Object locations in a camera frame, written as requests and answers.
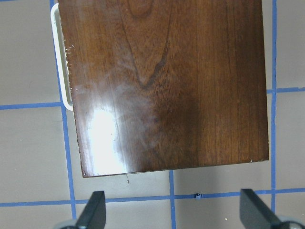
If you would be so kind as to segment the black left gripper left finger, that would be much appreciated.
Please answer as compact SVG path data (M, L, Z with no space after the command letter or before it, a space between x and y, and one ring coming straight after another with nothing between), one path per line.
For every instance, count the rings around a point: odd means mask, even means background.
M78 218L77 229L103 229L105 227L105 193L94 191Z

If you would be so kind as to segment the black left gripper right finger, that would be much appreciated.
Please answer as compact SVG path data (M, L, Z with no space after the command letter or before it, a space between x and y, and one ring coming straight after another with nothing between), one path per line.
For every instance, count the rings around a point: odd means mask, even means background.
M285 224L252 189L240 191L240 221L245 229L285 229Z

